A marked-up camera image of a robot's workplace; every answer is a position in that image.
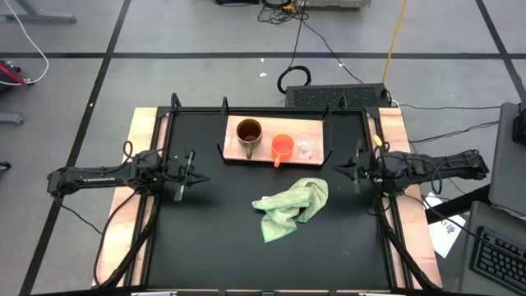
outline orange cup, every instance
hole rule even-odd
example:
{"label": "orange cup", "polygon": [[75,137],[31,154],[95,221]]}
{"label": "orange cup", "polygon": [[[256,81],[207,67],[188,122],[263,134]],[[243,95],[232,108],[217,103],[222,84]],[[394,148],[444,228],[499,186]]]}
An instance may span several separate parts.
{"label": "orange cup", "polygon": [[290,160],[294,151],[294,140],[289,135],[278,135],[272,139],[272,158],[274,158],[274,167],[279,167],[282,161]]}

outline wooden tray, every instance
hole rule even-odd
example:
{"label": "wooden tray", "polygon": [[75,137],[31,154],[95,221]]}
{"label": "wooden tray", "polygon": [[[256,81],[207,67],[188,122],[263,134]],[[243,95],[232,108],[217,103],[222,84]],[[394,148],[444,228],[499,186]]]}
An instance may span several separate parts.
{"label": "wooden tray", "polygon": [[[243,119],[257,120],[263,131],[261,144],[252,153],[252,158],[247,159],[245,149],[239,144],[236,128]],[[279,134],[288,134],[294,139],[294,152],[290,160],[285,163],[293,164],[322,164],[323,153],[323,121],[288,118],[262,118],[248,116],[228,116],[227,131],[224,137],[223,157],[226,160],[268,161],[274,162],[271,155],[272,139]],[[298,157],[296,145],[298,139],[308,139],[313,143],[310,159]]]}

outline mug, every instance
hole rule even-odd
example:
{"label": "mug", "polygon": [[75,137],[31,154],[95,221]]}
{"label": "mug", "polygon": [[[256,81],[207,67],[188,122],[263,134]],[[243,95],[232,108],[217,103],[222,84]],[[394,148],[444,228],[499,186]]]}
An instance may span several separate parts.
{"label": "mug", "polygon": [[272,139],[272,158],[274,167],[279,167],[282,161],[290,160],[294,150],[294,139],[289,135],[278,135]]}
{"label": "mug", "polygon": [[260,123],[255,119],[244,119],[238,124],[236,134],[238,135],[239,144],[247,152],[247,159],[251,159],[252,152],[260,145],[261,138],[263,138]]}

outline brown mug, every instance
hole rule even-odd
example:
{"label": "brown mug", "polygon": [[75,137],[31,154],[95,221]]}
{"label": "brown mug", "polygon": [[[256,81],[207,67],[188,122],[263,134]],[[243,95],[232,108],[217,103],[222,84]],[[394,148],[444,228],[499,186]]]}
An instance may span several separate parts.
{"label": "brown mug", "polygon": [[260,123],[254,119],[244,119],[238,124],[236,134],[238,135],[239,144],[247,152],[247,159],[251,159],[252,152],[260,145],[261,138],[263,138]]}

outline black cable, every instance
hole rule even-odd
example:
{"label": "black cable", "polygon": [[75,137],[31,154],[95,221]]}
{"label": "black cable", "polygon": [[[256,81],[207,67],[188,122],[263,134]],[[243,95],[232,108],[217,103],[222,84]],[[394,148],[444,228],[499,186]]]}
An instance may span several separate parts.
{"label": "black cable", "polygon": [[362,81],[360,78],[356,77],[354,74],[351,73],[351,71],[349,71],[349,70],[346,68],[346,66],[344,65],[344,63],[338,58],[338,56],[336,55],[336,53],[330,48],[329,43],[327,43],[327,40],[325,40],[325,38],[324,38],[320,33],[316,32],[316,31],[315,31],[314,29],[312,29],[309,25],[307,25],[307,23],[306,23],[305,21],[303,22],[303,24],[304,24],[307,28],[309,28],[309,30],[311,30],[314,34],[318,35],[318,37],[320,37],[321,40],[323,40],[323,43],[325,43],[325,46],[328,48],[328,50],[330,51],[330,53],[332,53],[332,56],[335,57],[336,60],[338,60],[339,65],[341,65],[341,67],[342,67],[343,69],[345,69],[345,71],[346,71],[346,72],[347,72],[352,78],[354,78],[356,81],[358,81],[358,82],[360,82],[361,84],[363,84],[363,81]]}
{"label": "black cable", "polygon": [[[296,7],[296,3],[294,3],[294,9],[295,12],[293,13],[287,13],[284,12],[281,5],[285,4],[286,2],[282,2],[281,4],[270,4],[266,0],[263,0],[263,6],[261,7],[260,13],[257,16],[257,21],[262,23],[267,23],[271,25],[282,25],[283,23],[286,23],[288,21],[291,21],[292,19],[296,20],[308,20],[309,15],[305,13],[305,9],[303,9],[301,12],[298,10],[298,7]],[[270,12],[268,18],[263,17],[264,12]]]}
{"label": "black cable", "polygon": [[218,0],[211,0],[213,4],[222,6],[222,7],[245,7],[252,5],[252,3],[219,3]]}
{"label": "black cable", "polygon": [[[301,12],[302,14],[305,12],[305,5],[306,4],[307,4],[307,2],[303,2],[303,7],[302,7],[302,9],[300,8],[301,11],[302,11]],[[285,78],[285,76],[287,76],[287,74],[289,74],[292,71],[299,70],[299,71],[305,72],[305,74],[307,75],[307,81],[305,82],[304,86],[309,86],[311,84],[311,71],[309,70],[309,68],[307,68],[305,66],[294,66],[294,67],[292,67],[292,65],[294,63],[294,59],[296,58],[296,49],[298,48],[299,35],[302,32],[303,20],[304,20],[304,18],[300,17],[300,19],[299,19],[299,27],[298,27],[298,34],[296,35],[296,44],[294,45],[293,58],[291,59],[290,64],[288,65],[287,69],[283,73],[281,73],[281,75],[278,78],[277,86],[278,86],[279,92],[282,93],[282,94],[286,93],[284,88],[282,87],[282,81]]]}
{"label": "black cable", "polygon": [[283,8],[283,7],[290,5],[291,3],[292,3],[292,0],[287,0],[286,2],[282,1],[280,4],[273,4],[273,3],[269,3],[266,0],[263,0],[263,5],[269,8]]}
{"label": "black cable", "polygon": [[453,186],[457,188],[458,191],[460,191],[462,194],[466,194],[466,192],[460,189],[459,185],[457,185],[457,183],[455,183],[451,178],[449,178],[448,180],[450,180],[450,182],[453,183]]}
{"label": "black cable", "polygon": [[442,135],[430,136],[430,137],[427,137],[427,138],[423,138],[423,139],[415,140],[415,141],[409,141],[409,142],[410,143],[424,143],[424,142],[436,141],[436,140],[447,138],[447,137],[451,137],[451,136],[462,135],[465,132],[471,132],[471,131],[479,129],[479,128],[491,127],[491,126],[494,126],[494,125],[496,125],[498,123],[499,123],[498,121],[489,122],[489,123],[479,123],[479,124],[474,125],[472,127],[468,127],[468,128],[466,128],[464,130],[458,130],[458,131],[454,131],[454,132],[447,132],[447,133],[442,134]]}
{"label": "black cable", "polygon": [[367,214],[368,214],[368,215],[374,215],[374,216],[376,216],[376,215],[384,214],[385,212],[388,211],[388,209],[391,208],[391,204],[392,204],[392,202],[391,202],[391,200],[389,200],[389,205],[387,205],[386,208],[384,208],[384,206],[383,206],[383,202],[382,202],[382,206],[381,206],[382,209],[381,209],[381,210],[375,210],[375,205],[376,205],[378,199],[382,199],[382,198],[384,198],[384,197],[376,196],[375,198],[372,199],[372,206],[371,206],[371,207],[372,207],[372,209],[373,209],[373,212],[371,213],[371,212],[369,211],[369,209],[367,209]]}
{"label": "black cable", "polygon": [[93,280],[96,283],[96,285],[100,285],[99,277],[97,276],[97,266],[99,265],[99,257],[100,253],[102,252],[102,246],[104,245],[104,238],[106,236],[106,231],[108,230],[109,224],[111,223],[113,217],[119,210],[122,209],[123,206],[125,206],[138,192],[138,189],[136,189],[129,197],[127,197],[118,207],[115,208],[115,210],[112,212],[112,214],[109,216],[108,221],[106,221],[106,224],[104,225],[104,228],[102,230],[102,238],[100,239],[99,243],[99,249],[97,250],[97,255],[95,256],[95,264],[93,265]]}
{"label": "black cable", "polygon": [[75,215],[78,219],[80,219],[82,222],[88,224],[92,229],[94,229],[98,234],[102,235],[102,233],[100,232],[100,230],[98,228],[95,227],[95,225],[93,225],[91,222],[89,222],[88,220],[82,218],[82,216],[75,212],[74,210],[70,209],[69,207],[63,205],[62,203],[60,202],[57,202],[56,199],[53,200],[53,202],[57,203],[59,206],[61,206],[62,208],[64,208],[65,210],[69,210],[71,213],[73,213],[73,215]]}
{"label": "black cable", "polygon": [[420,200],[420,199],[418,199],[418,198],[416,198],[416,197],[411,197],[411,196],[409,196],[409,195],[407,195],[407,194],[405,194],[405,193],[404,193],[404,196],[405,196],[405,197],[409,197],[409,198],[411,198],[411,199],[414,199],[415,201],[420,202],[424,207],[427,206],[427,209],[428,209],[428,210],[430,210],[430,211],[432,211],[433,213],[435,213],[435,214],[436,214],[437,216],[439,216],[442,220],[448,220],[449,222],[451,222],[451,223],[453,223],[453,224],[459,226],[459,228],[461,228],[463,231],[465,231],[467,234],[473,236],[474,238],[477,238],[477,239],[480,239],[480,240],[482,240],[482,241],[485,241],[484,239],[482,239],[482,238],[479,237],[478,235],[476,235],[476,234],[472,233],[471,231],[469,231],[468,229],[466,229],[464,226],[458,224],[457,222],[453,221],[453,220],[450,219],[450,218],[447,218],[447,217],[444,216],[443,214],[439,213],[437,210],[433,209],[433,207],[432,207],[432,206],[431,206],[431,205],[430,205],[425,199]]}
{"label": "black cable", "polygon": [[419,110],[446,110],[446,109],[460,109],[460,110],[487,110],[487,109],[500,109],[500,106],[488,106],[488,107],[455,107],[455,106],[445,106],[445,107],[417,107],[410,104],[400,104],[400,107],[410,107],[413,109]]}

